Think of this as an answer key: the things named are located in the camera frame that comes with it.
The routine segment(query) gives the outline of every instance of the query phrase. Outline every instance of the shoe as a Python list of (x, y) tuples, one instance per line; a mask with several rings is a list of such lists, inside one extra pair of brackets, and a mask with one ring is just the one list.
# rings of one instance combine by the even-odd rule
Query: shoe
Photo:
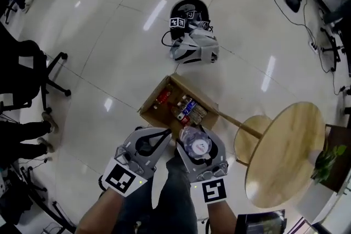
[(44, 140), (43, 138), (38, 138), (37, 139), (38, 144), (44, 144), (47, 148), (47, 152), (53, 153), (55, 152), (55, 149), (51, 143), (48, 141)]
[(31, 8), (31, 6), (32, 6), (33, 1), (34, 0), (30, 0), (30, 1), (26, 2), (25, 7), (22, 9), (23, 13), (26, 14), (28, 12), (29, 8)]
[(53, 120), (52, 116), (49, 113), (44, 111), (42, 113), (42, 118), (44, 121), (47, 121), (50, 123), (50, 125), (51, 125), (50, 132), (51, 133), (57, 134), (59, 132), (59, 126), (56, 124), (56, 122)]

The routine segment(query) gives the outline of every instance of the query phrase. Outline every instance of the green leaves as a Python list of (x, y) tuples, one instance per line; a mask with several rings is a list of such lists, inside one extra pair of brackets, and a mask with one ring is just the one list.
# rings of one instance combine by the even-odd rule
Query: green leaves
[(312, 178), (316, 183), (327, 180), (332, 167), (335, 163), (336, 157), (343, 155), (346, 150), (346, 145), (334, 146), (332, 150), (324, 150), (319, 154)]
[(343, 155), (345, 150), (346, 150), (346, 145), (341, 145), (341, 146), (338, 147), (338, 149), (336, 151), (336, 154), (338, 156)]

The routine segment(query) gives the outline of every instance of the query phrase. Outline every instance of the cardboard box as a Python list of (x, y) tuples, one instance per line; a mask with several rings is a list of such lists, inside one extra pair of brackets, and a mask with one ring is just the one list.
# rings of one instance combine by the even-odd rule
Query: cardboard box
[[(157, 109), (153, 107), (156, 98), (166, 87), (167, 84), (174, 86), (172, 94), (169, 96), (167, 102), (158, 106)], [(219, 117), (218, 105), (212, 101), (208, 96), (197, 89), (184, 77), (177, 73), (166, 76), (156, 89), (151, 93), (146, 102), (139, 110), (140, 116), (155, 127), (171, 128), (174, 138), (179, 137), (179, 131), (183, 128), (182, 124), (172, 115), (168, 102), (176, 104), (181, 100), (183, 95), (188, 95), (204, 107), (208, 113), (202, 119), (201, 125), (211, 130)]]

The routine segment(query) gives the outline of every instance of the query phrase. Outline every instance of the white round object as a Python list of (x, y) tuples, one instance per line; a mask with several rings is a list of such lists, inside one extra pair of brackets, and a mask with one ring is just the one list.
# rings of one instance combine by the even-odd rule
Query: white round object
[(195, 140), (191, 145), (191, 149), (197, 155), (204, 155), (208, 151), (208, 143), (202, 139)]

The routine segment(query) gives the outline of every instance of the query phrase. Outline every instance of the office chair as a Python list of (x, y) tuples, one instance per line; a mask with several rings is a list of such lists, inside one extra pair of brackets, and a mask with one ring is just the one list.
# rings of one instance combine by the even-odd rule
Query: office chair
[(0, 18), (2, 15), (5, 15), (5, 23), (9, 24), (9, 16), (11, 11), (17, 12), (17, 9), (14, 9), (15, 0), (0, 0)]
[[(51, 113), (52, 109), (46, 103), (46, 85), (49, 84), (57, 90), (63, 92), (65, 96), (70, 96), (71, 91), (65, 90), (61, 86), (49, 79), (49, 74), (59, 59), (67, 60), (68, 55), (60, 53), (49, 66), (46, 65), (47, 56), (39, 49), (39, 46), (32, 40), (18, 42), (0, 24), (0, 39), (2, 47), (0, 49), (0, 94), (11, 93), (13, 105), (4, 106), (0, 102), (0, 113), (16, 109), (31, 107), (34, 99), (41, 89), (43, 108)], [(20, 57), (33, 57), (33, 67), (26, 67), (20, 63)]]

